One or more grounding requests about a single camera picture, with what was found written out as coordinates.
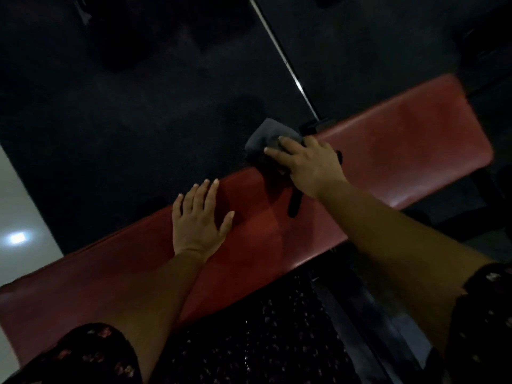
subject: weight bench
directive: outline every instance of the weight bench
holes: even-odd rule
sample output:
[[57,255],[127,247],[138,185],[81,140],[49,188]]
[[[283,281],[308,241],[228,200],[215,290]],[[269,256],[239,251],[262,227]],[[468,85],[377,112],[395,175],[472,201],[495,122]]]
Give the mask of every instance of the weight bench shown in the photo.
[[[458,80],[424,83],[317,135],[343,153],[347,179],[401,209],[488,165],[492,147]],[[221,180],[217,212],[234,227],[181,312],[187,325],[346,240],[316,201],[287,215],[290,182],[247,168]],[[93,321],[126,289],[123,275],[173,256],[171,207],[0,288],[0,324],[23,366]]]

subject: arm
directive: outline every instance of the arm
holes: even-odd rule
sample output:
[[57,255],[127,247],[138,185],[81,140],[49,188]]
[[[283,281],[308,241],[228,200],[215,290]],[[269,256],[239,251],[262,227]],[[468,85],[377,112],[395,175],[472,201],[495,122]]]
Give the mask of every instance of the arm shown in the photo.
[[217,230],[214,209],[219,181],[215,180],[209,191],[208,184],[207,180],[201,186],[194,185],[185,197],[180,194],[173,205],[175,256],[155,271],[136,275],[126,298],[109,315],[99,318],[99,322],[117,328],[130,341],[144,382],[149,381],[203,264],[231,230],[234,212],[227,214]]
[[295,185],[327,209],[360,252],[376,263],[413,319],[441,352],[462,285],[492,260],[384,205],[346,180],[336,153],[314,137],[306,147],[282,138],[286,154],[266,154],[291,170]]

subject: metal pole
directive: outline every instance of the metal pole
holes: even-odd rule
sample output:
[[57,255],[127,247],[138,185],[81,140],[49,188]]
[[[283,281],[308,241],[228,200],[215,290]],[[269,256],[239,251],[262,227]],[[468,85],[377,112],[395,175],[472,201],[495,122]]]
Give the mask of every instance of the metal pole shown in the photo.
[[297,87],[298,89],[301,91],[301,94],[302,96],[304,97],[304,100],[306,101],[306,103],[308,104],[309,106],[309,109],[311,110],[311,113],[314,115],[316,121],[320,121],[320,118],[318,117],[317,115],[317,111],[313,108],[313,105],[311,104],[311,102],[309,101],[308,99],[308,96],[306,96],[306,93],[304,92],[304,89],[302,88],[302,85],[301,83],[299,82],[298,78],[297,78],[297,75],[295,75],[295,72],[293,71],[293,68],[291,67],[290,65],[290,62],[288,62],[288,59],[286,58],[286,55],[283,51],[283,49],[281,48],[281,46],[279,45],[279,42],[278,40],[275,38],[274,36],[274,33],[272,32],[272,29],[270,28],[270,26],[268,25],[267,23],[267,20],[265,19],[265,17],[263,16],[263,13],[261,12],[261,10],[259,9],[259,6],[258,4],[256,4],[256,1],[255,0],[249,0],[251,5],[253,6],[256,14],[258,15],[261,23],[263,24],[263,26],[265,27],[267,33],[268,33],[268,36],[270,36],[270,38],[272,39],[272,42],[274,43],[274,46],[276,48],[276,50],[278,50],[279,52],[279,55],[281,56],[281,59],[283,59],[283,62],[285,63],[286,65],[286,68],[288,69],[288,71],[290,72],[291,76],[293,77],[293,80],[295,81],[295,83],[297,84]]

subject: person's right hand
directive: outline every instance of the person's right hand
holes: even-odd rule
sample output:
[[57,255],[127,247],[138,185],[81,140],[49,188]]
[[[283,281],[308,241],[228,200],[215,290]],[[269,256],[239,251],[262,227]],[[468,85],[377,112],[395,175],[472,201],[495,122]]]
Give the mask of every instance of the person's right hand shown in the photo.
[[304,194],[318,199],[328,186],[347,181],[330,144],[319,143],[313,136],[304,137],[305,147],[288,137],[279,141],[289,154],[273,148],[265,148],[265,154],[290,169],[293,183]]

